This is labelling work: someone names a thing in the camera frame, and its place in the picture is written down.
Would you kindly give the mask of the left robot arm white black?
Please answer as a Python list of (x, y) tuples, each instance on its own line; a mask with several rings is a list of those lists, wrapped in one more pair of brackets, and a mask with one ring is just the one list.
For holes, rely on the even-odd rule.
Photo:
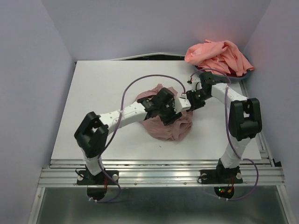
[(108, 136), (114, 137), (118, 129), (156, 116), (164, 125), (173, 124), (181, 117), (182, 111), (190, 107), (186, 94), (177, 97), (169, 89), (162, 88), (156, 95), (140, 98), (120, 110), (102, 115), (95, 112), (86, 114), (74, 138), (84, 154), (88, 179), (94, 184), (103, 181), (101, 155), (109, 145)]

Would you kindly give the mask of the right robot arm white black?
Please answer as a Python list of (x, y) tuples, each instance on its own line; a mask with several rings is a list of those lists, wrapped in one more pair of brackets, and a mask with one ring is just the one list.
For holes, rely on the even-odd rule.
[(214, 69), (200, 69), (189, 80), (192, 89), (187, 91), (190, 111), (202, 108), (206, 100), (216, 98), (225, 106), (225, 124), (228, 146), (215, 169), (202, 169), (198, 182), (202, 184), (242, 183), (240, 162), (243, 153), (262, 130), (260, 102), (247, 98), (230, 88), (231, 80), (213, 74)]

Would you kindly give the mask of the dusty pink pleated skirt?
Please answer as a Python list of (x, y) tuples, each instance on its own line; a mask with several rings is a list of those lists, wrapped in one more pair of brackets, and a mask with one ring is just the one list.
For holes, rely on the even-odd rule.
[(192, 128), (193, 112), (182, 111), (182, 116), (173, 124), (165, 126), (159, 116), (140, 122), (147, 133), (158, 140), (181, 141)]

